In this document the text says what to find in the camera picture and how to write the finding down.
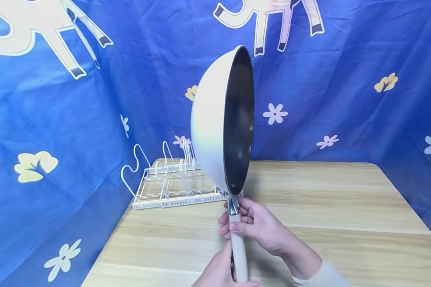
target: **white wire rack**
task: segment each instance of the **white wire rack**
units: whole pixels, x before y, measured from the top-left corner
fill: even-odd
[[[133,153],[136,158],[136,168],[132,169],[131,166],[125,165],[121,169],[121,179],[134,196],[132,202],[134,209],[166,208],[226,200],[225,196],[218,191],[218,188],[201,171],[190,139],[185,139],[182,144],[184,158],[174,159],[168,143],[163,142],[164,163],[156,161],[153,167],[142,147],[138,144],[134,145]],[[139,159],[136,154],[137,147],[140,148],[148,167],[144,169],[139,187],[134,192],[125,181],[123,173],[125,168],[128,168],[132,173],[139,170]],[[169,162],[165,148],[168,150]]]

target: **pan handle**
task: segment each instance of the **pan handle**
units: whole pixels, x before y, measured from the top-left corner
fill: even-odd
[[[230,223],[241,221],[241,214],[230,215],[229,217]],[[249,280],[249,274],[244,238],[234,232],[231,232],[231,246],[233,247],[233,261],[235,264],[236,281],[239,283],[247,282]]]

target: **blue fabric backdrop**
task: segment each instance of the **blue fabric backdrop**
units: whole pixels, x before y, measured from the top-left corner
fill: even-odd
[[[182,152],[199,79],[237,45],[254,159],[376,163],[431,229],[431,0],[0,0],[0,286],[82,283],[133,145]]]

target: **wood grain surface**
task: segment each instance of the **wood grain surface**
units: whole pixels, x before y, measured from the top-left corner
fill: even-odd
[[[431,287],[431,232],[378,167],[251,162],[244,190],[354,287]],[[191,286],[222,248],[222,204],[129,208],[83,287]],[[253,280],[293,287],[280,259],[254,242],[246,250]]]

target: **frying pan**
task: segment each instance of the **frying pan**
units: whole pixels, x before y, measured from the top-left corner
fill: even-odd
[[[254,135],[254,76],[246,47],[238,46],[204,73],[192,106],[191,139],[203,172],[227,197],[230,223],[241,221],[241,193]],[[245,243],[231,233],[237,282],[249,280]]]

